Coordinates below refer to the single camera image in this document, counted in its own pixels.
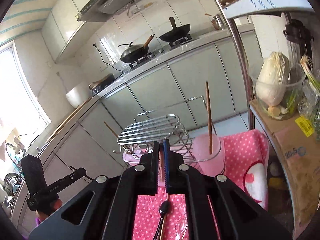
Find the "left hand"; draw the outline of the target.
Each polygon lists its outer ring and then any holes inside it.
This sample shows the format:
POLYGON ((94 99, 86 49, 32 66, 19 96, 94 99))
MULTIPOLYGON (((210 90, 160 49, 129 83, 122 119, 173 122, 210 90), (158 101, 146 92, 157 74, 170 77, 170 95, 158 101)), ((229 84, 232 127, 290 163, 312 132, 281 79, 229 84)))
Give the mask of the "left hand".
POLYGON ((58 198, 51 202, 45 210, 36 210, 36 226, 39 226, 45 219, 47 219, 52 213, 58 210, 62 206, 62 200, 58 198))

